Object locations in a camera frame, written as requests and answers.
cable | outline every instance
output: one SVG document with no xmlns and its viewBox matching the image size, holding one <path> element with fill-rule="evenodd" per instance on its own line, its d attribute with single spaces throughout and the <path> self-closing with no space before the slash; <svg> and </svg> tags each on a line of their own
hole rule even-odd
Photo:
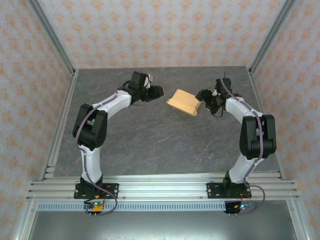
<svg viewBox="0 0 320 240">
<path fill-rule="evenodd" d="M 91 204 L 90 201 L 92 201 L 92 200 L 97 200 L 97 199 L 98 199 L 98 198 L 93 197 L 93 198 L 91 198 L 91 199 L 85 200 L 83 203 L 84 203 L 84 204 Z"/>
<path fill-rule="evenodd" d="M 243 193 L 243 192 L 240 192 L 240 194 L 242 194 L 242 197 L 241 197 L 242 200 L 244 199 L 244 195 L 245 195 L 252 202 L 251 196 L 249 196 L 248 194 Z"/>
<path fill-rule="evenodd" d="M 143 101 L 142 104 L 140 104 L 140 105 L 136 105 L 136 104 L 134 104 L 134 103 L 132 103 L 132 105 L 133 105 L 133 106 L 136 106 L 136 107 L 140 107 L 140 106 L 145 105 L 146 103 L 147 103 L 146 101 Z"/>
<path fill-rule="evenodd" d="M 128 83 L 130 83 L 130 81 L 125 81 L 124 84 L 122 84 L 122 86 L 127 85 Z"/>
<path fill-rule="evenodd" d="M 220 116 L 216 116 L 214 114 L 212 114 L 212 116 L 214 116 L 215 118 L 221 118 L 224 115 L 224 110 L 221 108 L 221 115 Z"/>
<path fill-rule="evenodd" d="M 226 72 L 223 71 L 223 78 L 226 77 Z M 253 164 L 251 165 L 251 167 L 249 168 L 249 170 L 247 171 L 247 173 L 244 175 L 244 178 L 243 178 L 243 183 L 244 185 L 247 187 L 247 188 L 250 188 L 250 187 L 255 187 L 255 188 L 258 188 L 262 191 L 262 202 L 260 205 L 256 206 L 253 210 L 251 211 L 246 211 L 246 212 L 241 212 L 237 215 L 245 215 L 245 214 L 250 214 L 250 213 L 253 213 L 255 212 L 256 210 L 258 210 L 259 208 L 261 208 L 261 206 L 263 205 L 263 203 L 265 202 L 266 200 L 266 193 L 265 193 L 265 190 L 258 186 L 258 185 L 250 185 L 250 184 L 247 184 L 247 178 L 248 178 L 248 175 L 251 173 L 251 171 L 253 170 L 253 168 L 255 167 L 256 163 L 258 161 L 260 161 L 263 157 L 263 154 L 264 154 L 264 139 L 263 139 L 263 132 L 262 132 L 262 125 L 261 125 L 261 122 L 260 122 L 260 118 L 259 118 L 259 115 L 256 113 L 256 111 L 250 106 L 248 105 L 246 102 L 240 100 L 239 98 L 235 97 L 230 91 L 229 89 L 226 87 L 224 81 L 222 78 L 220 78 L 220 82 L 224 88 L 224 90 L 233 98 L 235 99 L 236 101 L 238 101 L 239 103 L 241 103 L 246 109 L 248 109 L 250 112 L 253 113 L 253 115 L 255 116 L 255 118 L 257 119 L 257 123 L 258 123 L 258 128 L 259 128 L 259 140 L 260 140 L 260 154 L 259 154 L 259 157 L 253 162 Z"/>
</svg>

marble tabletop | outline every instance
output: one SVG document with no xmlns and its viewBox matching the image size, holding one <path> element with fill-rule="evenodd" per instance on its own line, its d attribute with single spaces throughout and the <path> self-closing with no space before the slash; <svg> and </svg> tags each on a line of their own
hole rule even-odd
<svg viewBox="0 0 320 240">
<path fill-rule="evenodd" d="M 168 104 L 177 89 L 197 94 L 214 90 L 223 70 L 231 88 L 255 109 L 258 104 L 244 66 L 157 67 L 82 69 L 78 73 L 55 168 L 55 177 L 80 176 L 82 161 L 72 130 L 82 104 L 100 102 L 138 71 L 153 75 L 153 85 L 164 96 L 141 106 L 130 106 L 109 119 L 101 146 L 100 167 L 104 175 L 186 174 L 226 172 L 240 154 L 240 123 L 229 113 L 213 117 L 202 103 L 197 116 Z M 278 170 L 275 155 L 265 159 L 258 171 Z"/>
</svg>

wire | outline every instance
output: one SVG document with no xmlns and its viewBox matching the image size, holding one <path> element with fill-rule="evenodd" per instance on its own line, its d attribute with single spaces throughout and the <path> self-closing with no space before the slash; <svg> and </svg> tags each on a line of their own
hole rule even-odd
<svg viewBox="0 0 320 240">
<path fill-rule="evenodd" d="M 88 205 L 85 207 L 85 213 L 86 213 L 87 215 L 89 215 L 89 217 L 91 216 L 91 212 L 89 212 L 88 209 L 91 208 L 91 207 L 93 207 L 93 206 L 94 206 L 94 204 L 91 203 L 91 204 L 88 204 Z"/>
<path fill-rule="evenodd" d="M 140 106 L 145 105 L 146 103 L 147 103 L 146 101 L 143 101 L 142 104 L 140 104 L 140 105 L 137 105 L 137 104 L 134 104 L 134 103 L 132 103 L 132 105 L 133 105 L 133 106 L 136 106 L 136 107 L 140 107 Z"/>
<path fill-rule="evenodd" d="M 243 202 L 243 200 L 246 199 L 246 198 L 244 198 L 244 196 L 247 196 L 248 199 L 250 200 L 250 202 L 253 203 L 253 202 L 252 202 L 252 199 L 251 199 L 251 196 L 249 196 L 248 194 L 243 193 L 243 192 L 240 192 L 240 194 L 242 195 L 242 196 L 241 196 L 241 203 Z"/>
<path fill-rule="evenodd" d="M 223 71 L 223 78 L 226 78 L 226 72 Z M 262 125 L 261 125 L 261 122 L 260 122 L 260 118 L 258 116 L 258 114 L 256 113 L 256 111 L 250 106 L 248 105 L 246 102 L 240 100 L 239 98 L 235 97 L 230 91 L 229 89 L 226 87 L 224 81 L 222 78 L 220 78 L 220 82 L 224 88 L 224 90 L 233 98 L 235 99 L 236 101 L 240 102 L 246 109 L 248 109 L 249 111 L 251 111 L 255 118 L 257 119 L 257 123 L 258 123 L 258 128 L 259 128 L 259 140 L 260 140 L 260 154 L 259 154 L 259 157 L 254 161 L 254 163 L 251 165 L 251 167 L 249 168 L 249 170 L 247 171 L 247 173 L 244 175 L 244 178 L 243 178 L 243 183 L 244 185 L 247 187 L 247 188 L 250 188 L 250 187 L 255 187 L 255 188 L 258 188 L 262 191 L 262 202 L 260 205 L 256 206 L 253 210 L 251 211 L 246 211 L 246 212 L 241 212 L 241 213 L 238 213 L 237 215 L 245 215 L 245 214 L 250 214 L 250 213 L 253 213 L 255 212 L 256 210 L 258 210 L 259 208 L 261 208 L 261 206 L 263 205 L 263 203 L 265 202 L 266 200 L 266 193 L 264 191 L 264 189 L 258 185 L 250 185 L 250 184 L 247 184 L 247 178 L 248 178 L 248 175 L 251 173 L 251 171 L 254 169 L 256 163 L 258 161 L 260 161 L 263 157 L 263 154 L 264 154 L 264 139 L 263 139 L 263 132 L 262 132 Z"/>
<path fill-rule="evenodd" d="M 83 203 L 84 203 L 84 204 L 91 204 L 90 201 L 96 200 L 96 199 L 97 199 L 96 197 L 93 197 L 93 198 L 91 198 L 91 199 L 85 200 Z"/>
<path fill-rule="evenodd" d="M 216 116 L 214 114 L 212 114 L 212 116 L 216 117 L 216 118 L 221 118 L 224 115 L 224 110 L 221 108 L 221 115 L 220 116 Z"/>
<path fill-rule="evenodd" d="M 130 83 L 130 81 L 125 81 L 124 84 L 122 84 L 122 86 L 127 85 L 128 83 Z"/>
</svg>

black bracket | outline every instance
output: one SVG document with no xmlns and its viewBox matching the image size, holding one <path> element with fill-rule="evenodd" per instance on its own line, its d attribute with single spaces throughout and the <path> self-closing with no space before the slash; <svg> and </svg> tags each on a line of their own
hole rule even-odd
<svg viewBox="0 0 320 240">
<path fill-rule="evenodd" d="M 223 78 L 222 81 L 226 88 L 232 93 L 230 78 Z M 216 83 L 214 89 L 216 89 L 218 95 L 213 95 L 212 91 L 208 89 L 203 89 L 199 91 L 195 96 L 195 98 L 198 101 L 205 102 L 205 107 L 210 111 L 210 113 L 214 117 L 216 117 L 215 114 L 217 113 L 219 108 L 222 108 L 222 110 L 226 110 L 226 101 L 228 98 L 230 98 L 230 95 L 223 87 L 221 80 L 216 79 L 215 82 Z M 234 93 L 233 95 L 235 95 L 236 97 L 241 97 L 237 93 Z"/>
<path fill-rule="evenodd" d="M 93 109 L 93 106 L 83 104 L 76 117 L 73 127 L 72 135 L 75 138 L 80 125 L 86 115 Z M 108 113 L 105 111 L 95 110 L 84 124 L 78 139 L 79 145 L 84 145 L 93 151 L 95 148 L 99 148 L 106 140 L 108 124 Z"/>
<path fill-rule="evenodd" d="M 239 207 L 240 204 L 241 201 L 226 202 L 224 212 L 226 214 L 238 214 L 241 211 L 241 207 Z"/>
<path fill-rule="evenodd" d="M 118 183 L 103 183 L 102 177 L 95 184 L 99 187 L 112 193 L 116 199 L 118 199 L 119 184 Z M 82 177 L 80 182 L 75 184 L 74 199 L 93 199 L 97 195 L 101 195 L 103 192 L 93 186 L 90 182 L 85 181 Z M 105 194 L 106 199 L 113 199 L 109 194 Z"/>
<path fill-rule="evenodd" d="M 263 155 L 266 159 L 277 149 L 276 123 L 272 115 L 259 117 L 262 127 Z M 258 158 L 260 155 L 260 137 L 257 135 L 258 122 L 254 116 L 244 116 L 240 134 L 240 151 L 248 160 Z"/>
<path fill-rule="evenodd" d="M 251 190 L 244 183 L 232 183 L 227 171 L 222 182 L 209 182 L 206 184 L 208 199 L 246 199 L 251 198 Z"/>
<path fill-rule="evenodd" d="M 146 78 L 149 79 L 148 74 L 134 71 L 131 80 L 126 81 L 118 88 L 118 90 L 125 91 L 131 95 L 131 105 L 139 100 L 142 102 L 150 102 L 164 95 L 164 90 L 161 86 L 150 86 L 149 88 L 146 88 Z"/>
</svg>

patterned wallpaper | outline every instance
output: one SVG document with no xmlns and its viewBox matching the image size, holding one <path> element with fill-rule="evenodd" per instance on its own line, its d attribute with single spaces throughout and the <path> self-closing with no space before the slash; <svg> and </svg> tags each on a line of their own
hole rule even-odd
<svg viewBox="0 0 320 240">
<path fill-rule="evenodd" d="M 12 239 L 45 163 L 69 74 L 26 0 L 0 1 L 0 232 Z"/>
<path fill-rule="evenodd" d="M 285 0 L 39 0 L 75 68 L 250 66 Z"/>
<path fill-rule="evenodd" d="M 254 78 L 277 123 L 277 156 L 320 236 L 320 1 L 298 0 Z"/>
</svg>

